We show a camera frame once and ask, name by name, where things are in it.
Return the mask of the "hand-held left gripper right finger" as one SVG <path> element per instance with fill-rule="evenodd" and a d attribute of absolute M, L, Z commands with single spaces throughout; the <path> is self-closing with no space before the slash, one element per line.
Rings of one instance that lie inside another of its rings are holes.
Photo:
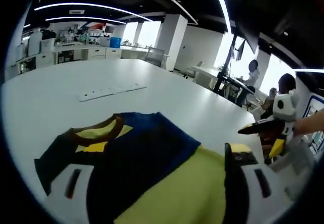
<path fill-rule="evenodd" d="M 225 144 L 224 223 L 273 223 L 288 206 L 279 176 L 244 144 Z"/>

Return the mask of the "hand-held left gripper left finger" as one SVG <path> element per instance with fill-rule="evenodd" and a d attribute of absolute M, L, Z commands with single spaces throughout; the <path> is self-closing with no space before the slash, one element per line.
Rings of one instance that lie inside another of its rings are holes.
<path fill-rule="evenodd" d="M 63 181 L 64 197 L 87 195 L 87 201 L 98 199 L 108 188 L 107 142 L 87 147 L 75 142 L 52 143 L 52 192 Z"/>

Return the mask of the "person's right hand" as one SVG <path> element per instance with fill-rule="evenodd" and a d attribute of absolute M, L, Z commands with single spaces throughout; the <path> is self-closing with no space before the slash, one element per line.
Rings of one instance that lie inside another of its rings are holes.
<path fill-rule="evenodd" d="M 305 118 L 298 118 L 294 124 L 294 135 L 305 135 L 317 131 L 317 115 L 311 115 Z"/>

